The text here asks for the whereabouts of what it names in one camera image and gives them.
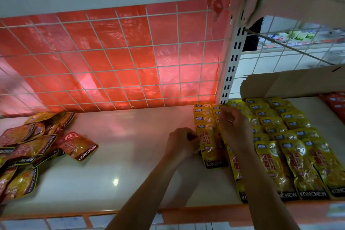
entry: torn cardboard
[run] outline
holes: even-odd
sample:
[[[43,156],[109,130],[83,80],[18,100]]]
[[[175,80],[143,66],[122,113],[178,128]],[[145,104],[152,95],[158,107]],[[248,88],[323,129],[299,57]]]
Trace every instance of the torn cardboard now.
[[[345,64],[249,75],[240,88],[242,98],[291,98],[334,91],[345,91]]]

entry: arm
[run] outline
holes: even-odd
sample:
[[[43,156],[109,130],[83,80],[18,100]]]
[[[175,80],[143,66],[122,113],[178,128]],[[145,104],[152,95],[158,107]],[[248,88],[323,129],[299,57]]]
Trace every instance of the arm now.
[[[238,159],[255,230],[300,229],[255,152],[248,118],[234,107],[223,107],[221,110],[219,123],[224,131],[224,140]]]
[[[190,128],[178,128],[170,133],[163,158],[106,230],[149,229],[176,169],[197,151],[199,144],[200,138]]]

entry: person's left hand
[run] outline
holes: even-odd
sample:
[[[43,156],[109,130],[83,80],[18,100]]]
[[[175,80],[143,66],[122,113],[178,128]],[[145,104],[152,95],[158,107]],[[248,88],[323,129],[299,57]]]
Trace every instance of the person's left hand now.
[[[199,151],[201,138],[190,128],[177,128],[169,134],[165,157],[181,163]]]

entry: metal rod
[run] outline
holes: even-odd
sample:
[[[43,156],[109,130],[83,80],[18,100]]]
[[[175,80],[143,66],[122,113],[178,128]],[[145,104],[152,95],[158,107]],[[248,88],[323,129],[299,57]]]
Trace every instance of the metal rod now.
[[[325,60],[323,60],[323,59],[320,59],[320,58],[317,58],[317,57],[315,57],[315,56],[312,56],[311,54],[302,52],[301,50],[298,50],[298,49],[295,49],[295,48],[293,48],[293,47],[291,47],[291,46],[288,46],[288,45],[285,45],[285,44],[283,44],[283,43],[280,43],[280,42],[278,42],[277,40],[274,40],[274,39],[269,38],[269,37],[267,37],[267,36],[263,36],[263,35],[261,35],[261,34],[259,34],[259,33],[253,32],[253,31],[251,31],[251,30],[249,30],[249,29],[247,29],[247,28],[245,28],[244,31],[246,31],[246,32],[248,32],[248,33],[251,33],[251,34],[253,34],[253,35],[256,35],[256,36],[258,36],[258,37],[262,37],[262,38],[264,38],[264,39],[266,39],[266,40],[268,40],[268,41],[271,41],[272,43],[281,45],[281,46],[283,46],[283,47],[286,47],[286,48],[288,48],[288,49],[291,49],[291,50],[296,51],[296,52],[298,52],[298,53],[301,53],[301,54],[303,54],[303,55],[306,55],[306,56],[309,56],[309,57],[311,57],[311,58],[317,59],[317,60],[319,60],[319,61],[321,61],[321,62],[324,62],[324,63],[326,63],[326,64],[329,64],[329,65],[332,65],[332,66],[335,65],[335,64],[330,63],[330,62],[327,62],[327,61],[325,61]]]

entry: hand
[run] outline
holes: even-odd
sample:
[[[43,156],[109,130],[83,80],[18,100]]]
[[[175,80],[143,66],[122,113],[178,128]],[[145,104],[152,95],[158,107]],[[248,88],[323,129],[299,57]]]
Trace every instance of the hand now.
[[[169,134],[164,156],[180,164],[184,159],[198,152],[200,142],[201,138],[192,129],[177,128]]]
[[[218,115],[222,136],[235,154],[254,151],[253,128],[249,119],[235,107],[221,107]]]

